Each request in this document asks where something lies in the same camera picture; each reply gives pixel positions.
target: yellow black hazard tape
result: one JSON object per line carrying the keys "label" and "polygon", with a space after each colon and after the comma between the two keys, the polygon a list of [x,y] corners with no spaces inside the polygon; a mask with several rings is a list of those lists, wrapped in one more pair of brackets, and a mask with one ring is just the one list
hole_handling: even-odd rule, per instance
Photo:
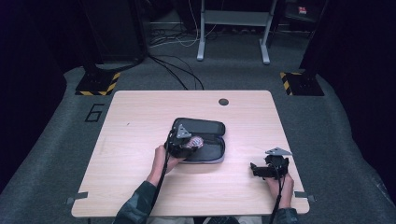
{"label": "yellow black hazard tape", "polygon": [[291,90],[290,84],[288,82],[288,78],[286,75],[296,75],[299,76],[301,73],[280,73],[280,77],[282,78],[283,87],[285,88],[287,95],[293,95],[293,91]]}
{"label": "yellow black hazard tape", "polygon": [[113,92],[114,88],[116,87],[119,77],[120,77],[120,73],[114,75],[106,91],[76,91],[76,95],[109,95],[111,94],[111,92]]}

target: gray carpet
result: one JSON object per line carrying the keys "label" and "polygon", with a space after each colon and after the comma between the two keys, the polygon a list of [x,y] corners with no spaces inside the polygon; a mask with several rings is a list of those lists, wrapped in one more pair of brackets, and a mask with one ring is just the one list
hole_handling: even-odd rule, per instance
{"label": "gray carpet", "polygon": [[[323,97],[288,96],[280,72],[298,72],[307,39],[279,34],[264,65],[259,35],[219,36],[206,43],[205,60],[196,61],[198,44],[151,48],[152,55],[185,61],[206,90],[268,90],[273,94],[297,168],[308,194],[315,196],[302,223],[395,223],[396,209],[382,190],[378,175],[361,157],[351,138],[344,108],[332,87],[317,76]],[[188,69],[175,58],[162,59]],[[117,67],[120,64],[107,64]],[[87,223],[71,216],[68,197],[78,192],[113,94],[76,96],[82,68],[64,74],[64,99],[29,156],[0,197],[0,223]],[[191,90],[193,79],[178,73]],[[182,90],[151,59],[124,71],[115,91]],[[93,104],[105,104],[98,122],[84,122]],[[94,218],[92,223],[111,223]]]}

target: black curtain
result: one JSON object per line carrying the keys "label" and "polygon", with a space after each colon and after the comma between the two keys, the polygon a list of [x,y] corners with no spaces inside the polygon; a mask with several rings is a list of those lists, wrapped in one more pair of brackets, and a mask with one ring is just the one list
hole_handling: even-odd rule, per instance
{"label": "black curtain", "polygon": [[395,15],[396,2],[390,0],[330,0],[301,64],[314,67],[332,85],[363,158],[378,171],[394,202]]}
{"label": "black curtain", "polygon": [[[51,1],[0,3],[0,191],[43,132],[66,88],[64,73],[81,66]],[[85,27],[86,46],[100,63],[78,0],[72,17]]]}

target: metal stand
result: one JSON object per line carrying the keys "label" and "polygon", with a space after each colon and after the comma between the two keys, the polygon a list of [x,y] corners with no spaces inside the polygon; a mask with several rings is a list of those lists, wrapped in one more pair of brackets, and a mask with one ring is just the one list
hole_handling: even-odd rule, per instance
{"label": "metal stand", "polygon": [[276,1],[273,0],[270,12],[236,12],[236,11],[216,11],[205,10],[205,0],[201,3],[201,37],[198,47],[197,60],[202,61],[205,53],[205,24],[223,24],[223,25],[246,25],[246,26],[265,26],[262,39],[260,39],[260,48],[262,50],[262,61],[264,64],[270,64],[266,42],[270,32],[272,19],[276,7]]}

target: black cable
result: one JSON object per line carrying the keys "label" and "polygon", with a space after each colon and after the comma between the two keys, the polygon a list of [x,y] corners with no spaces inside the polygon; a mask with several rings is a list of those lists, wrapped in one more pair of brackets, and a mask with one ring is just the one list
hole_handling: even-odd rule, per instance
{"label": "black cable", "polygon": [[279,183],[279,193],[277,194],[276,202],[275,202],[275,205],[274,205],[274,209],[273,209],[273,212],[272,212],[271,217],[270,217],[270,224],[272,224],[274,222],[277,209],[279,208],[280,199],[282,198],[281,193],[282,193],[283,185],[285,184],[285,177],[283,177],[283,184],[282,184],[280,182],[279,171],[277,170],[276,167],[274,167],[274,168],[275,168],[275,171],[276,171],[277,182]]}
{"label": "black cable", "polygon": [[184,83],[181,81],[181,79],[170,68],[168,68],[165,63],[163,63],[161,60],[159,60],[159,59],[157,59],[157,58],[155,58],[155,57],[153,57],[151,55],[149,55],[148,57],[151,60],[153,60],[155,63],[157,63],[160,66],[164,67],[172,75],[172,77],[174,77],[178,81],[178,83],[180,83],[180,85],[183,86],[184,90],[186,90],[186,91],[188,90],[188,88],[186,87],[186,85],[184,85]]}
{"label": "black cable", "polygon": [[161,186],[163,185],[163,179],[165,178],[165,175],[166,175],[166,169],[168,168],[169,158],[171,157],[171,155],[169,154],[169,151],[168,151],[169,141],[170,141],[170,138],[171,138],[172,133],[174,131],[175,130],[172,129],[169,132],[168,137],[166,138],[166,142],[165,142],[165,144],[163,146],[165,148],[165,150],[166,150],[165,161],[163,163],[163,172],[161,173],[161,178],[160,178],[160,181],[158,182],[157,188],[155,189],[154,197],[153,197],[152,202],[151,202],[151,210],[154,207],[155,203],[157,202],[157,198],[158,198],[158,195],[160,194]]}
{"label": "black cable", "polygon": [[151,57],[170,57],[170,58],[176,58],[176,59],[180,60],[181,62],[183,62],[184,64],[186,64],[186,65],[189,67],[190,72],[187,71],[187,70],[185,70],[185,69],[183,69],[183,68],[180,68],[180,67],[178,67],[178,66],[175,66],[174,64],[171,64],[171,63],[168,63],[168,62],[166,62],[166,61],[163,61],[163,60],[161,60],[161,59],[156,58],[156,60],[160,61],[161,63],[166,63],[166,64],[168,64],[168,65],[170,65],[170,66],[172,66],[172,67],[175,67],[176,69],[178,69],[178,70],[180,70],[180,71],[183,71],[183,72],[185,72],[185,73],[191,75],[192,77],[194,77],[194,81],[195,81],[195,80],[198,80],[198,82],[199,82],[200,85],[201,85],[202,90],[205,89],[205,88],[204,88],[204,84],[203,84],[202,81],[192,72],[191,67],[190,67],[186,62],[184,62],[183,60],[181,60],[180,58],[178,58],[177,56],[172,56],[172,55],[155,55],[155,56],[150,55],[150,56],[151,56]]}
{"label": "black cable", "polygon": [[166,154],[165,154],[165,161],[163,164],[163,172],[161,173],[161,178],[160,178],[160,181],[158,182],[157,188],[155,189],[154,198],[152,199],[152,202],[151,202],[151,210],[154,207],[155,203],[157,202],[157,198],[158,198],[158,195],[160,194],[161,186],[163,185],[163,179],[165,178],[165,175],[166,175],[166,169],[168,168],[170,154],[168,152],[167,147],[165,148],[165,150],[166,150]]}

